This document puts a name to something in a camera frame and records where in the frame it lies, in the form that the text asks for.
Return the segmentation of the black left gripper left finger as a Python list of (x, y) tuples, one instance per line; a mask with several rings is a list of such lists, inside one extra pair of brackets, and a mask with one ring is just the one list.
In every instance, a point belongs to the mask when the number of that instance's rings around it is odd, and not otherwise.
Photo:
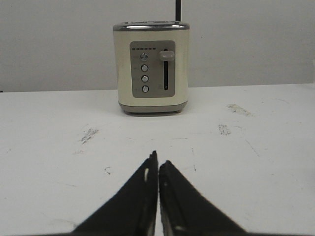
[(158, 158), (153, 151), (121, 189), (77, 226), (72, 236), (152, 236), (158, 203)]

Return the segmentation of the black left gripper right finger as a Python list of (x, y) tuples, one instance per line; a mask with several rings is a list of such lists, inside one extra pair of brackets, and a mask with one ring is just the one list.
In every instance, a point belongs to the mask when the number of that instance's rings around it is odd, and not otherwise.
[(170, 162), (159, 168), (165, 236), (244, 236), (247, 232), (204, 198)]

